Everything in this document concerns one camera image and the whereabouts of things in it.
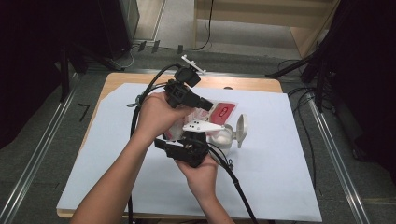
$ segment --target white paper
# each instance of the white paper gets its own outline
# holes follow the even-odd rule
[[[58,209],[78,204],[118,157],[129,139],[133,103],[147,85],[123,84],[99,105]],[[237,102],[227,123],[247,114],[242,148],[233,142],[228,159],[257,219],[321,221],[304,153],[284,93],[193,88],[206,99]],[[231,217],[249,218],[233,181],[219,168],[217,195]],[[163,150],[152,145],[133,190],[134,213],[203,216],[185,176]]]

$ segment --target wooden cabinet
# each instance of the wooden cabinet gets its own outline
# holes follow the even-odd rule
[[[288,26],[302,57],[331,24],[340,0],[216,0],[212,20]],[[195,0],[194,38],[198,19],[209,19],[211,0]]]

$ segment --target floor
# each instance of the floor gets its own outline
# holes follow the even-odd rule
[[[193,0],[152,0],[138,1],[143,8],[143,13],[155,15],[142,18],[142,26],[158,22],[158,27],[153,25],[142,30],[152,35],[138,34],[137,40],[160,41],[160,47],[177,49],[183,45],[185,49],[194,47],[193,43]],[[196,48],[203,46],[208,36],[209,21],[198,20]],[[241,55],[269,56],[276,58],[301,59],[295,46],[289,27],[248,24],[230,21],[212,21],[210,29],[210,41],[204,48],[207,52],[231,53]]]
[[[141,33],[136,43],[147,40],[152,45],[160,40],[157,53],[151,53],[150,48],[141,52],[132,51],[134,62],[125,72],[135,69],[151,69],[158,71],[165,65],[180,61],[180,55],[175,50],[178,45],[191,48],[191,6],[193,0],[166,1],[138,1],[139,4],[154,4],[161,7],[153,14],[151,30]],[[286,66],[285,60],[298,60],[300,55],[293,43],[289,28],[277,26],[246,25],[237,22],[212,22],[213,33],[210,45],[204,50],[187,51],[189,57],[199,62],[203,68],[211,72],[222,74],[234,73],[248,76],[271,74]],[[205,43],[207,30],[205,21],[200,21],[197,46]],[[119,63],[127,64],[130,55],[125,55]],[[42,161],[36,167],[35,176],[28,182],[28,190],[22,193],[19,209],[13,214],[12,223],[68,223],[68,219],[59,218],[55,207],[59,200],[73,162],[78,154],[84,133],[92,117],[93,107],[109,71],[101,64],[90,62],[90,69],[86,75],[76,77],[73,98],[70,100],[62,122],[59,123],[43,155]],[[295,70],[279,79],[284,92],[300,88],[299,71]],[[59,106],[60,89],[49,96],[42,107],[32,116],[28,124],[21,131],[19,137],[10,145],[0,150],[0,208],[6,204],[10,192],[14,190],[23,171],[40,139],[51,122],[52,115]],[[290,98],[290,104],[295,107],[300,95]],[[81,105],[90,105],[88,113]],[[391,183],[389,174],[375,162],[356,161],[351,153],[351,145],[343,132],[338,118],[331,112],[325,111],[324,116],[335,140],[336,147],[346,167],[348,177],[353,183],[357,196],[361,199],[368,220],[358,220],[353,214],[350,201],[346,196],[345,187],[341,184],[339,174],[334,168],[330,151],[323,140],[318,122],[309,104],[302,107],[305,125],[309,127],[312,144],[315,149],[317,171],[317,197],[322,213],[323,223],[395,223],[396,222],[396,188]],[[313,174],[313,161],[309,143],[304,133],[301,120],[296,117],[308,169]],[[292,223],[291,221],[277,221],[276,223]]]

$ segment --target hand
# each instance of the hand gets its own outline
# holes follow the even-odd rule
[[[142,104],[136,132],[142,132],[149,138],[165,133],[178,119],[193,112],[193,108],[180,105],[172,108],[166,102],[166,92],[154,92],[147,96]]]
[[[181,172],[187,177],[187,183],[198,202],[216,199],[216,176],[218,164],[208,155],[196,168],[184,161],[175,161]]]

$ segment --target wooden table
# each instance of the wooden table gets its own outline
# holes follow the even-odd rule
[[[108,96],[112,91],[114,91],[117,87],[124,83],[150,83],[150,81],[155,77],[152,74],[128,74],[128,73],[112,73],[108,75],[105,85],[102,89],[102,92],[98,99],[98,104],[93,112],[93,116],[91,119],[91,123],[87,129],[85,134],[83,143],[81,144],[81,148],[84,146],[85,140],[89,133],[89,130],[92,125],[92,121],[95,118],[99,103],[102,99]],[[156,83],[166,82],[168,79],[174,78],[173,75],[162,75],[157,80]],[[247,91],[271,91],[271,92],[282,92],[280,87],[280,83],[275,79],[268,78],[246,78],[246,77],[215,77],[215,76],[201,76],[201,81],[196,85],[197,87],[207,87],[207,88],[221,88],[231,87],[235,90],[247,90]],[[72,210],[62,210],[57,209],[58,216],[60,217],[71,217],[73,216],[74,211]],[[161,217],[143,217],[143,218],[161,218]],[[236,220],[236,223],[250,223],[250,221],[246,220]],[[172,219],[166,220],[164,223],[173,223]]]

